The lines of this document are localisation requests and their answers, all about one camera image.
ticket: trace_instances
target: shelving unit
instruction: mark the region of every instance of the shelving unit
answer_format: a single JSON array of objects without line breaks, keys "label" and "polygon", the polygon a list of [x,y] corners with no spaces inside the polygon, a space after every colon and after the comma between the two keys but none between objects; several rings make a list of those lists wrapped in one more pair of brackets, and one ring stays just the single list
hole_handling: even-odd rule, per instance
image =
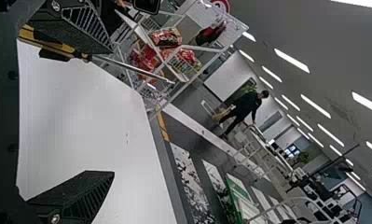
[{"label": "shelving unit", "polygon": [[[153,119],[157,113],[167,104],[173,101],[189,84],[191,84],[214,60],[216,60],[230,45],[232,45],[242,33],[248,30],[248,26],[238,21],[236,18],[221,11],[218,7],[204,3],[202,0],[195,1],[183,15],[160,11],[157,16],[164,15],[168,18],[167,22],[160,26],[155,22],[155,17],[141,14],[142,18],[137,22],[127,16],[117,13],[119,17],[131,28],[122,41],[114,43],[115,53],[110,57],[123,63],[130,63],[129,57],[133,51],[140,50],[147,45],[156,52],[159,60],[158,66],[152,73],[159,75],[164,72],[167,79],[176,84],[169,84],[152,78],[144,78],[132,71],[122,71],[126,74],[130,85],[138,91],[145,99],[146,110],[149,118]],[[199,30],[194,36],[204,28],[209,27],[217,18],[224,18],[227,22],[226,30],[217,38],[216,41],[208,46],[194,46],[184,44],[172,50],[165,59],[161,55],[161,49],[153,43],[149,34],[162,28],[176,28],[185,18],[191,19],[199,26]],[[182,49],[190,49],[197,55],[203,55],[204,62],[201,68],[195,68],[184,59],[179,52]]]}]

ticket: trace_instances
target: merchandise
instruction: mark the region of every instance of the merchandise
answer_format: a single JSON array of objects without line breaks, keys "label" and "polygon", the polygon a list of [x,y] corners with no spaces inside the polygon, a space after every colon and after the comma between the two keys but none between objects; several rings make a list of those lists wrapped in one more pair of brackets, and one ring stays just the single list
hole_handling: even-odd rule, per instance
[{"label": "merchandise", "polygon": [[[162,58],[166,60],[173,51],[174,49],[163,50],[161,52]],[[195,53],[192,49],[180,49],[179,52],[171,58],[169,64],[171,64],[172,68],[178,73],[190,76],[195,75],[195,71],[199,71],[203,67],[202,63],[195,57]]]},{"label": "merchandise", "polygon": [[[133,66],[136,66],[136,67],[138,67],[140,69],[143,69],[147,72],[153,73],[154,68],[157,66],[158,62],[159,62],[159,60],[157,59],[157,57],[153,57],[153,58],[151,58],[151,60],[147,60],[147,58],[145,57],[145,51],[143,51],[143,53],[140,53],[140,52],[138,52],[137,50],[134,49],[131,52],[131,55],[130,55],[130,63]],[[159,75],[164,77],[164,73],[162,71],[159,71]],[[146,76],[140,75],[140,74],[138,74],[138,77],[142,80],[147,79]],[[157,80],[153,78],[148,83],[155,84],[156,82],[157,82]]]},{"label": "merchandise", "polygon": [[227,22],[222,21],[220,25],[216,26],[215,28],[209,26],[201,30],[198,35],[195,37],[195,41],[197,42],[198,46],[202,46],[205,43],[212,43],[214,42],[225,30],[227,29]]},{"label": "merchandise", "polygon": [[174,49],[182,44],[182,36],[175,28],[166,28],[149,34],[154,44],[163,49]]}]

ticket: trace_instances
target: person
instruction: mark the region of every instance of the person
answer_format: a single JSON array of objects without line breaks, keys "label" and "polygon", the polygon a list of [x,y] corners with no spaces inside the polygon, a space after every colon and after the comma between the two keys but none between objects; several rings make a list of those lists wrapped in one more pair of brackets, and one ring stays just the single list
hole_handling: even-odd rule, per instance
[{"label": "person", "polygon": [[129,17],[127,4],[124,0],[102,0],[101,20],[110,36],[123,22],[116,10]]},{"label": "person", "polygon": [[219,124],[224,123],[229,118],[236,117],[235,120],[229,125],[227,130],[220,135],[221,138],[227,139],[227,135],[235,128],[236,125],[241,123],[252,112],[253,125],[255,125],[255,113],[261,106],[262,100],[269,97],[268,91],[261,91],[260,93],[248,92],[237,99],[233,104],[235,109],[231,110],[227,115],[222,117]]}]

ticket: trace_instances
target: ceiling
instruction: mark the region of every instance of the ceiling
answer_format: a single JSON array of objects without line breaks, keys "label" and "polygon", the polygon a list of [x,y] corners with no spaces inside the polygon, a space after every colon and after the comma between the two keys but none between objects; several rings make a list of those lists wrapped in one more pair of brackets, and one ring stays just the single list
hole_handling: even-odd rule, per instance
[{"label": "ceiling", "polygon": [[[372,8],[345,5],[327,0],[231,0],[231,14],[249,25],[256,42],[245,37],[235,46],[255,59],[251,66],[274,88],[273,94],[284,94],[301,111],[289,104],[289,113],[300,116],[323,144],[323,152],[335,159],[338,155],[329,145],[345,153],[360,144],[347,158],[354,163],[355,173],[372,195],[372,110],[356,103],[351,91],[372,101]],[[273,49],[298,59],[309,67],[310,74],[278,57]],[[261,66],[282,79],[282,83],[265,73]],[[300,97],[308,96],[331,114],[328,119]],[[337,114],[328,102],[348,113]],[[340,146],[317,127],[323,125],[339,138]],[[301,129],[308,131],[301,124]]]}]

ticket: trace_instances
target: red sign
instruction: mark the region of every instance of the red sign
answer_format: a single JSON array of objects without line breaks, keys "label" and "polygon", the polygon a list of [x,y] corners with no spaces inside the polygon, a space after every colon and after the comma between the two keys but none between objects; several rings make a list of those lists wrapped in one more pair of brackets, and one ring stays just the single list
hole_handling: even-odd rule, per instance
[{"label": "red sign", "polygon": [[229,13],[229,9],[230,9],[230,7],[229,7],[229,2],[228,2],[228,0],[211,0],[211,2],[212,2],[215,6],[221,8],[221,9],[223,9],[225,12]]}]

